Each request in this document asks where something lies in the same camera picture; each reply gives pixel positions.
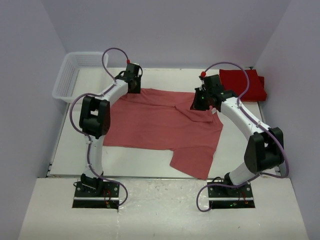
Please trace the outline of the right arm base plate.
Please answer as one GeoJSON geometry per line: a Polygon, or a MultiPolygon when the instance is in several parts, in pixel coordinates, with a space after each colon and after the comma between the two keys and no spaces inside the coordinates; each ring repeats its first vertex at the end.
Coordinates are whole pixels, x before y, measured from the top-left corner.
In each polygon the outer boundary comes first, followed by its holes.
{"type": "Polygon", "coordinates": [[[210,186],[207,188],[209,207],[215,209],[251,209],[255,208],[254,196],[250,184],[240,188],[210,186]]]}

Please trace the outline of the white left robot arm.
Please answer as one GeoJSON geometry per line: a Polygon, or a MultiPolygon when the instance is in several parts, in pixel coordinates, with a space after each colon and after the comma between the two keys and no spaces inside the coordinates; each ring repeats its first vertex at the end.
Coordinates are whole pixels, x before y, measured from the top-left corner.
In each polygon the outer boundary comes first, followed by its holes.
{"type": "Polygon", "coordinates": [[[111,126],[111,107],[126,94],[139,94],[143,70],[137,63],[128,63],[115,77],[115,82],[99,94],[89,93],[81,105],[79,127],[87,137],[86,166],[81,183],[92,196],[103,193],[102,147],[111,126]]]}

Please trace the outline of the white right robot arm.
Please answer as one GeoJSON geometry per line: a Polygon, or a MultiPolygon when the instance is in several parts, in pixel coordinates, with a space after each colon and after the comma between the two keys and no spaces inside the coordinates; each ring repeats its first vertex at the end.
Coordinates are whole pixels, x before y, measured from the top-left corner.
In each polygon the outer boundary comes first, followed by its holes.
{"type": "Polygon", "coordinates": [[[233,197],[241,186],[284,160],[284,136],[280,128],[271,128],[255,117],[232,91],[221,84],[219,75],[200,75],[201,86],[195,89],[191,110],[216,109],[228,117],[247,140],[243,163],[224,176],[223,191],[233,197]]]}

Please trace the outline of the pink t shirt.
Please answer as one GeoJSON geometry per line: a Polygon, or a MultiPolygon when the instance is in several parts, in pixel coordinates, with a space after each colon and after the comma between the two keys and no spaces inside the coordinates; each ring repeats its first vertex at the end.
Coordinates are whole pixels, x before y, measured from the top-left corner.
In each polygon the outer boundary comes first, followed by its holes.
{"type": "Polygon", "coordinates": [[[208,178],[223,123],[210,110],[191,110],[194,94],[143,88],[110,108],[103,145],[171,150],[170,166],[191,177],[208,178]]]}

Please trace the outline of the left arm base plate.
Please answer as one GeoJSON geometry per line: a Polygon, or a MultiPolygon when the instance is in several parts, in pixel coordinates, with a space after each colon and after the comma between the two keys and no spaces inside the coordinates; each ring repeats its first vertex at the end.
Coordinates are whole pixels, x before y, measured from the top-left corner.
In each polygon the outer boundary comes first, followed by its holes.
{"type": "Polygon", "coordinates": [[[75,192],[72,208],[74,209],[119,209],[120,186],[114,182],[103,181],[97,188],[74,184],[75,192]]]}

